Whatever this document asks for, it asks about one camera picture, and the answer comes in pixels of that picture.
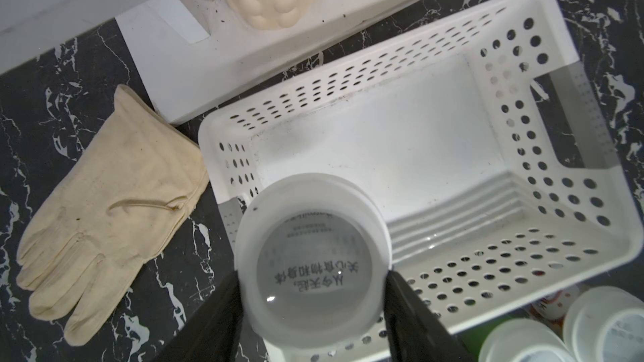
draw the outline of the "cotton glove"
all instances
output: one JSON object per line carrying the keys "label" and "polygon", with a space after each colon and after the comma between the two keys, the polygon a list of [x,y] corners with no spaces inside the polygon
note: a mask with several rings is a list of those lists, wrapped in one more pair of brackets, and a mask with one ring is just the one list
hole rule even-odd
{"label": "cotton glove", "polygon": [[197,145],[129,87],[117,87],[114,108],[18,247],[17,283],[34,291],[29,312],[54,320],[76,306],[64,330],[75,346],[101,328],[208,184]]}

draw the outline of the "white plastic basket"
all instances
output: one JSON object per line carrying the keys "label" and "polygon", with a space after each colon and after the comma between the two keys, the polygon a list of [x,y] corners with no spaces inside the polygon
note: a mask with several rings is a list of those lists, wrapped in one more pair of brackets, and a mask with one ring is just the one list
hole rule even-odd
{"label": "white plastic basket", "polygon": [[[294,173],[348,179],[451,333],[632,260],[640,218],[578,60],[556,0],[490,0],[214,111],[199,144],[231,242],[237,199]],[[586,168],[554,154],[530,91],[547,73]],[[328,356],[267,347],[375,360],[383,330]]]}

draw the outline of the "basket hole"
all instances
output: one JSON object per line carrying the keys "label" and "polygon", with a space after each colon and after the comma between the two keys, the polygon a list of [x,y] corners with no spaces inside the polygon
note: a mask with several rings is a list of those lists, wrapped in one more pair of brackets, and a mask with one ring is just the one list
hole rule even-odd
{"label": "basket hole", "polygon": [[588,179],[588,178],[584,179],[584,185],[588,189],[595,189],[597,187],[597,183],[595,183],[595,181],[593,181],[592,179]]}
{"label": "basket hole", "polygon": [[603,207],[603,201],[598,197],[591,197],[591,204],[595,207]]}
{"label": "basket hole", "polygon": [[603,226],[610,226],[610,220],[603,215],[597,216],[597,222],[599,222]]}

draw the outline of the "white shelf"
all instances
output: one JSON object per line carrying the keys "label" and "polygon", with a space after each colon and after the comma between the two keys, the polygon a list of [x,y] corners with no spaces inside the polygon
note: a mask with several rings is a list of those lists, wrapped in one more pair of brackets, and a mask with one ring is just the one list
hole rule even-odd
{"label": "white shelf", "polygon": [[146,4],[117,22],[157,112],[179,124],[415,0],[316,0],[294,27],[255,30],[225,0],[197,0],[211,36],[186,44]]}

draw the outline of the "black marble floor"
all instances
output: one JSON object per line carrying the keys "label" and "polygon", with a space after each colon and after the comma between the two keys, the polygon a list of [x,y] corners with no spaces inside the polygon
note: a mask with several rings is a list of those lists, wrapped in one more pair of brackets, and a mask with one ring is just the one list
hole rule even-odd
{"label": "black marble floor", "polygon": [[[484,1],[421,0],[233,101]],[[644,0],[558,2],[641,205]],[[208,188],[164,253],[141,269],[131,291],[86,346],[73,348],[64,342],[66,319],[49,323],[29,316],[29,293],[15,284],[20,236],[112,113],[113,93],[120,83],[149,102],[114,20],[0,76],[0,360],[149,361],[232,270],[232,251]],[[197,141],[203,118],[178,128]],[[644,298],[643,266],[640,256],[589,283],[619,286]],[[237,360],[266,358],[263,342],[246,327]]]}

